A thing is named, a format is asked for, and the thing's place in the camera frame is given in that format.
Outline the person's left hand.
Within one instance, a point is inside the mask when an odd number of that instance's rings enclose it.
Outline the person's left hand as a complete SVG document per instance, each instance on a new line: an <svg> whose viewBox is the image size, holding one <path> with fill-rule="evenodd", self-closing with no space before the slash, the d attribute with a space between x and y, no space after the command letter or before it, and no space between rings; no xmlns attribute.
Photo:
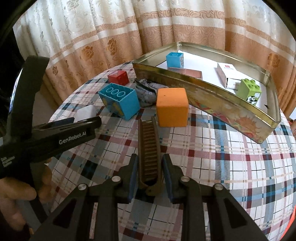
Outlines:
<svg viewBox="0 0 296 241"><path fill-rule="evenodd" d="M13 178L1 179L1 213L8 225L16 230L21 231L26 224L16 200L33 200L37 196L41 203L47 203L53 198L51 180L52 171L48 167L51 158L44 161L45 168L41 175L41 187L36 191L29 184L15 180Z"/></svg>

